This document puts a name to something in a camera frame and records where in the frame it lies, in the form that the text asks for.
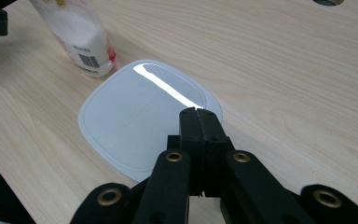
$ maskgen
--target bottle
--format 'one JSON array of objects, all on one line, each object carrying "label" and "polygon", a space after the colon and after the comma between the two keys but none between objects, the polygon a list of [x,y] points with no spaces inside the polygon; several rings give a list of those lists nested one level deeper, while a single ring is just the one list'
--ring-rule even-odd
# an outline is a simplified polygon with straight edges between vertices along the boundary
[{"label": "bottle", "polygon": [[101,20],[88,0],[30,0],[72,62],[87,77],[112,72],[116,58]]}]

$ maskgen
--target plastic lid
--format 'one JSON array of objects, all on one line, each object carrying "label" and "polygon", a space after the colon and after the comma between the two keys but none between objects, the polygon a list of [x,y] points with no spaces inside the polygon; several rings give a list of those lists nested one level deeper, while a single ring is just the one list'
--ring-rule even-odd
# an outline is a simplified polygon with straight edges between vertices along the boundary
[{"label": "plastic lid", "polygon": [[78,123],[89,144],[121,173],[142,181],[151,175],[168,135],[179,134],[179,112],[188,107],[222,111],[191,77],[157,61],[127,64],[82,105]]}]

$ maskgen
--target wooden table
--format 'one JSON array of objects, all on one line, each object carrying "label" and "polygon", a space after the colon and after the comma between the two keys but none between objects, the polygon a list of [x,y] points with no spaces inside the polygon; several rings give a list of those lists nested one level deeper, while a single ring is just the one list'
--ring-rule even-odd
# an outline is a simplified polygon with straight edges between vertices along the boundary
[{"label": "wooden table", "polygon": [[[234,146],[288,189],[320,183],[358,203],[358,1],[95,1],[117,66],[168,63],[219,100]],[[135,183],[83,138],[102,82],[79,74],[28,1],[0,37],[0,172],[37,223],[68,223],[97,186]],[[224,223],[192,198],[189,223]]]}]

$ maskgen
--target salt shaker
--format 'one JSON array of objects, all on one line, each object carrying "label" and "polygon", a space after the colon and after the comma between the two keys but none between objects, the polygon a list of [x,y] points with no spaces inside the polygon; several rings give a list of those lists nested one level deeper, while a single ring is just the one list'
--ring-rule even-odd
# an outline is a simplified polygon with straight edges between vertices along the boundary
[{"label": "salt shaker", "polygon": [[72,62],[88,77],[113,70],[116,54],[88,0],[30,0]]}]

